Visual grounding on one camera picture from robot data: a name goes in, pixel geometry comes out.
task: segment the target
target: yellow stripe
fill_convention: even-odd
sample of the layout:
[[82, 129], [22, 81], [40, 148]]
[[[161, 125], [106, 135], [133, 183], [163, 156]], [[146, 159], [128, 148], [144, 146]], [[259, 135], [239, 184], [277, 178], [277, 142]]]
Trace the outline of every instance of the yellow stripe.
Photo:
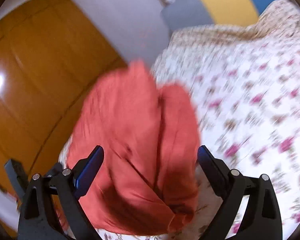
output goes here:
[[258, 21], [251, 0], [201, 0], [216, 24], [248, 26]]

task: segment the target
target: floral bedsheet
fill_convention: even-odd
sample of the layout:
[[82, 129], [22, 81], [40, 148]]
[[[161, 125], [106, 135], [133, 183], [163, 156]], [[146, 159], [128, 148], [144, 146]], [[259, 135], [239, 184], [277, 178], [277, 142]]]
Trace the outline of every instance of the floral bedsheet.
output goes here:
[[[188, 89], [201, 143], [216, 158], [245, 176], [269, 175], [286, 240], [300, 222], [300, 11], [287, 0], [276, 0], [249, 27], [177, 31], [153, 74], [158, 84], [178, 82]], [[197, 179], [198, 209], [182, 232], [126, 236], [97, 231], [104, 240], [197, 240], [222, 202], [200, 169]], [[247, 201], [228, 237], [237, 232]]]

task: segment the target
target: coral fabric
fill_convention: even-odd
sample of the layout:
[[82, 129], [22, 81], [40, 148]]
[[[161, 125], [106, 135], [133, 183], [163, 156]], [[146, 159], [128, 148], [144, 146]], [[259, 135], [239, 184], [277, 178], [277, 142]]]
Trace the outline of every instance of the coral fabric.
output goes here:
[[96, 145], [104, 162], [79, 201], [95, 228], [128, 235], [175, 232], [197, 205], [199, 135], [189, 95], [160, 89], [142, 61], [100, 78], [82, 108], [67, 164]]

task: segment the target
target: gray panel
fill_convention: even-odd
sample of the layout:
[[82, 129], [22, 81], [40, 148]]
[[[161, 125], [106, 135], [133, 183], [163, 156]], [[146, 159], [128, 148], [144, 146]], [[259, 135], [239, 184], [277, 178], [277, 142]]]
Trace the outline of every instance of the gray panel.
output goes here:
[[170, 30], [214, 24], [201, 0], [176, 0], [161, 11]]

